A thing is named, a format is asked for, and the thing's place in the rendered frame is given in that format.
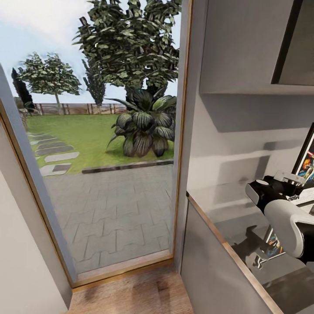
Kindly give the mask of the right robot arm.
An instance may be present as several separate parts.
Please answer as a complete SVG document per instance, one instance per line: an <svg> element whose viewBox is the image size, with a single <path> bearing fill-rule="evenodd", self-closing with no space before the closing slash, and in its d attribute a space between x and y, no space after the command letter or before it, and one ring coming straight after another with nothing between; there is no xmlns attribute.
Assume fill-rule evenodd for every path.
<svg viewBox="0 0 314 314"><path fill-rule="evenodd" d="M304 262L314 273L314 216L288 201L286 196L300 195L304 188L284 179L306 183L303 177L278 170L275 176L248 183L245 192L262 210L286 254Z"/></svg>

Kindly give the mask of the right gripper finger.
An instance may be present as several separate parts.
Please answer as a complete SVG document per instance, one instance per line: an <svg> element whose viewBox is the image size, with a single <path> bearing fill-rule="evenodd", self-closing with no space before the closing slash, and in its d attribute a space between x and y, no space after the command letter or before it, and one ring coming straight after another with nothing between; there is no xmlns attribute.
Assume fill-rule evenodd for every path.
<svg viewBox="0 0 314 314"><path fill-rule="evenodd" d="M300 195L304 188L296 188L294 195Z"/></svg>

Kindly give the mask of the poster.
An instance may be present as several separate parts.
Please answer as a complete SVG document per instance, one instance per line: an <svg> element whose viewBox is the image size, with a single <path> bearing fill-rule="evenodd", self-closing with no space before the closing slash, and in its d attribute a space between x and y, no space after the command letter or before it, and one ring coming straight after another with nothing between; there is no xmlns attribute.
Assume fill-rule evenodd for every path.
<svg viewBox="0 0 314 314"><path fill-rule="evenodd" d="M314 123L306 136L303 147L291 172L306 179L305 184L288 180L288 183L304 188L300 195L286 196L296 206L314 202Z"/></svg>

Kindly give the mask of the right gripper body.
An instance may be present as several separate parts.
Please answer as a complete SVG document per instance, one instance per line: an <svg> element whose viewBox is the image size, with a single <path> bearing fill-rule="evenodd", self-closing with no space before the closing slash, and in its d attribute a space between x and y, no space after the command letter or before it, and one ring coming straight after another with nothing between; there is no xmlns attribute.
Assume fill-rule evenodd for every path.
<svg viewBox="0 0 314 314"><path fill-rule="evenodd" d="M286 181L278 181L274 179L273 176L267 175L265 176L265 180L275 182L278 185L278 193L289 196L289 197L292 197L294 195L297 188L296 185L293 185Z"/></svg>

